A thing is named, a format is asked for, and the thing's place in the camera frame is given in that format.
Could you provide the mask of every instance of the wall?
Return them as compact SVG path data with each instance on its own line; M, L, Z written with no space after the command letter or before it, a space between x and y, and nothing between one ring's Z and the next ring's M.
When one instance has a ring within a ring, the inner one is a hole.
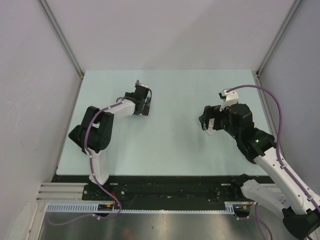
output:
M58 157L76 71L36 0L0 2L0 239Z
M48 0L84 70L256 70L294 0Z
M319 12L318 0L302 2L261 76L262 85L278 97L282 107L281 143L286 159L318 194L320 194ZM269 102L277 120L277 109L271 100Z

